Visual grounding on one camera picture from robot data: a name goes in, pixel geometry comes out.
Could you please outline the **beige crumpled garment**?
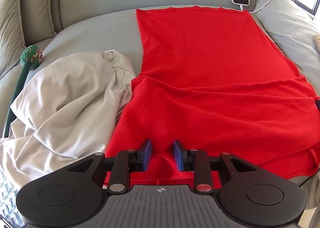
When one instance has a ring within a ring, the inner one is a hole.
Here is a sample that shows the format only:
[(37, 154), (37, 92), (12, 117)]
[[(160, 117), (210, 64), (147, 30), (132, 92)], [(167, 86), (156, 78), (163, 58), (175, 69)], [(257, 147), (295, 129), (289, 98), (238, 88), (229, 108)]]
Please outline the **beige crumpled garment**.
[(104, 152), (135, 76), (115, 50), (76, 53), (36, 73), (11, 104), (16, 119), (1, 139), (1, 168), (15, 188)]

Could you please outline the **red garment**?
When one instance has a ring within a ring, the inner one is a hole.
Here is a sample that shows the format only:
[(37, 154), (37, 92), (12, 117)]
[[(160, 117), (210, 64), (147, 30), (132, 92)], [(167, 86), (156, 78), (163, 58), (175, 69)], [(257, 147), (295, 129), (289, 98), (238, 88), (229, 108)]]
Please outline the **red garment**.
[(283, 178), (319, 168), (317, 94), (246, 11), (185, 7), (137, 10), (142, 69), (133, 79), (106, 155), (152, 157), (133, 184), (192, 184), (172, 146), (229, 152)]

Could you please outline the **blue patterned rug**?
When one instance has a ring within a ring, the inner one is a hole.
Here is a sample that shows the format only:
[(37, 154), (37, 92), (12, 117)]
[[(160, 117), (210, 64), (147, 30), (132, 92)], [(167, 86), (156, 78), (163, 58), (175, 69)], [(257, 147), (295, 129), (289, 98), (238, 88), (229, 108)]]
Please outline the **blue patterned rug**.
[(18, 190), (1, 169), (1, 216), (11, 227), (24, 227), (16, 206), (17, 193)]

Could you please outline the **olive cushion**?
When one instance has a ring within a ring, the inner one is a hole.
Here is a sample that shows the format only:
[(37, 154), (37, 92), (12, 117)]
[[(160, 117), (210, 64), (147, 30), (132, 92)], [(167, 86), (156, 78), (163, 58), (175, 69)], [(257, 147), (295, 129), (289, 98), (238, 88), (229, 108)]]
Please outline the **olive cushion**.
[(31, 45), (56, 35), (50, 0), (21, 0), (25, 43)]
[(21, 0), (1, 0), (1, 77), (18, 64), (24, 49)]

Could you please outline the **rear olive cushion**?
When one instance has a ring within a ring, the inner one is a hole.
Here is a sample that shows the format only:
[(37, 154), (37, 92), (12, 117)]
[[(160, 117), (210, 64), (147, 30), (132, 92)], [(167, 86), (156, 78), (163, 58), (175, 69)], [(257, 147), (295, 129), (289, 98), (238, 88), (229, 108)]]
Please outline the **rear olive cushion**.
[(21, 0), (25, 43), (31, 45), (56, 35), (50, 0)]

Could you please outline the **tan blanket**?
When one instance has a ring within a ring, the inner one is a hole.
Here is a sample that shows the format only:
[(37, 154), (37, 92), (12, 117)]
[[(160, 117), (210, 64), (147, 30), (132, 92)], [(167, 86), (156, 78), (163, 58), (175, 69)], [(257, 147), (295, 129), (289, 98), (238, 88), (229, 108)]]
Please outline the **tan blanket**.
[(313, 39), (314, 39), (317, 51), (318, 51), (318, 53), (320, 53), (320, 35), (319, 34), (314, 35)]

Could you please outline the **front olive cushion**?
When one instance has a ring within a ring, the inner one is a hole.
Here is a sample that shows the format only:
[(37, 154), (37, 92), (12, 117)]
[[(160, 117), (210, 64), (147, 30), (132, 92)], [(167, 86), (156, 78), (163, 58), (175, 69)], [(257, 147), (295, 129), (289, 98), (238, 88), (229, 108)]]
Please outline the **front olive cushion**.
[(24, 49), (21, 0), (1, 0), (1, 77), (18, 64)]

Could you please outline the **window frame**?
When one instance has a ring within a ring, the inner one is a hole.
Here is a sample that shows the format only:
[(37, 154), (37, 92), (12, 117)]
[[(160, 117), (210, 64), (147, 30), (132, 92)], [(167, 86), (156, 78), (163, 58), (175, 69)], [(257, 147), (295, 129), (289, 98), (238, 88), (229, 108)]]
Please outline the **window frame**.
[(303, 10), (315, 16), (319, 8), (319, 0), (291, 0)]

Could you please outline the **grey sofa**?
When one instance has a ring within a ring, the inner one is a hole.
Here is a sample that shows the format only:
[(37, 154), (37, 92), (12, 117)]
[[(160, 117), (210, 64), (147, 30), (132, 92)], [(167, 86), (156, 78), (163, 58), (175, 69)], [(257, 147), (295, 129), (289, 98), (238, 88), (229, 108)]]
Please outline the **grey sofa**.
[[(52, 45), (58, 49), (72, 46), (75, 48), (73, 54), (118, 51), (129, 58), (136, 78), (141, 72), (143, 62), (143, 44), (136, 18), (137, 10), (140, 9), (105, 14), (81, 21), (64, 29), (52, 42)], [(51, 63), (44, 62), (41, 69)]]

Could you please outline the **green massage hammer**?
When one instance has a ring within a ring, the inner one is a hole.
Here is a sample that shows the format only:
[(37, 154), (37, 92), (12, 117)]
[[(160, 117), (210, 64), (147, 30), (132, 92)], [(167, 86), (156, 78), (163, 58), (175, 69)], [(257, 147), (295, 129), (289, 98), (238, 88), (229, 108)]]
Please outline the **green massage hammer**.
[[(33, 71), (39, 67), (43, 60), (43, 54), (41, 49), (36, 45), (30, 45), (27, 47), (21, 54), (20, 64), (22, 66), (21, 74), (16, 82), (16, 86), (14, 89), (14, 93), (12, 95), (12, 99), (10, 105), (14, 102), (17, 96), (20, 94), (21, 90), (23, 90), (25, 81), (30, 71)], [(8, 109), (3, 137), (9, 137), (10, 124), (16, 119), (16, 115), (12, 111), (11, 107)]]

